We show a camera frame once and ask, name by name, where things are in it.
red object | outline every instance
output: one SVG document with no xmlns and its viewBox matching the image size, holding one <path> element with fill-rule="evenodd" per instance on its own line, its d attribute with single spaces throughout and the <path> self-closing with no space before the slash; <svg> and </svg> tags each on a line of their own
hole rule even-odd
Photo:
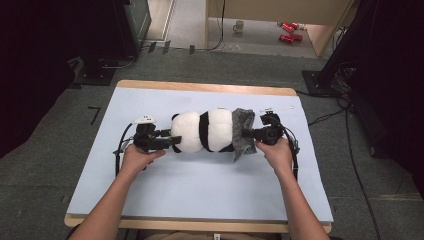
<svg viewBox="0 0 424 240">
<path fill-rule="evenodd" d="M 294 38 L 292 36 L 286 36 L 284 34 L 280 35 L 280 41 L 282 41 L 282 42 L 292 43 L 293 40 L 294 40 Z"/>
<path fill-rule="evenodd" d="M 294 28 L 289 23 L 282 23 L 281 27 L 290 34 L 294 32 Z"/>
<path fill-rule="evenodd" d="M 303 39 L 303 36 L 300 35 L 300 34 L 292 34 L 290 36 L 296 41 L 302 41 L 302 39 Z"/>
<path fill-rule="evenodd" d="M 289 23 L 289 25 L 290 25 L 292 28 L 294 28 L 294 30 L 299 29 L 299 24 L 297 24 L 297 23 Z"/>
</svg>

hand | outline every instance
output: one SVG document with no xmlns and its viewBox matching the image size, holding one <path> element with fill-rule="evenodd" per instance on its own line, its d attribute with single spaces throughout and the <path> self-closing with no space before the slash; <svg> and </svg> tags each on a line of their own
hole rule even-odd
<svg viewBox="0 0 424 240">
<path fill-rule="evenodd" d="M 134 144 L 130 144 L 125 149 L 120 173 L 128 173 L 135 177 L 148 164 L 153 163 L 156 158 L 162 157 L 165 153 L 165 150 L 146 153 Z"/>
<path fill-rule="evenodd" d="M 256 146 L 265 153 L 265 158 L 276 173 L 292 171 L 293 159 L 287 139 L 280 138 L 273 146 L 256 141 Z"/>
</svg>

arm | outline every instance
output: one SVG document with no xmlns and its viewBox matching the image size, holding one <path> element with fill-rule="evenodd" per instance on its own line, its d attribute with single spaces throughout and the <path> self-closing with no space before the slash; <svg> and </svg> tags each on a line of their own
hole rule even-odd
<svg viewBox="0 0 424 240">
<path fill-rule="evenodd" d="M 287 139 L 281 138 L 274 146 L 256 142 L 265 153 L 280 181 L 292 239 L 329 239 L 310 208 L 292 173 L 292 155 Z"/>
<path fill-rule="evenodd" d="M 118 176 L 69 239 L 116 239 L 122 209 L 132 182 L 148 164 L 164 154 L 164 150 L 147 154 L 135 145 L 129 145 Z"/>
</svg>

white plush fur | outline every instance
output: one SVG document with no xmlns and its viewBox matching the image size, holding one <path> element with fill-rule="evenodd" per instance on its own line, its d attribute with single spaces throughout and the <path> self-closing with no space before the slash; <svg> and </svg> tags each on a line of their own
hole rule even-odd
<svg viewBox="0 0 424 240">
<path fill-rule="evenodd" d="M 233 115 L 227 109 L 208 111 L 208 145 L 211 151 L 217 152 L 233 141 Z"/>
<path fill-rule="evenodd" d="M 175 146 L 181 152 L 194 153 L 203 148 L 199 138 L 200 114 L 185 112 L 172 120 L 171 135 L 181 136 L 181 143 Z"/>
</svg>

gray cloth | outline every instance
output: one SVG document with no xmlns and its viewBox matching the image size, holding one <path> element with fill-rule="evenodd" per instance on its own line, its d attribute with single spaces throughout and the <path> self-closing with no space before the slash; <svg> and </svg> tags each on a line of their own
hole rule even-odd
<svg viewBox="0 0 424 240">
<path fill-rule="evenodd" d="M 233 147 L 235 152 L 234 162 L 240 159 L 243 154 L 256 153 L 256 146 L 253 138 L 244 138 L 243 129 L 251 129 L 255 120 L 253 110 L 237 108 L 233 111 Z"/>
</svg>

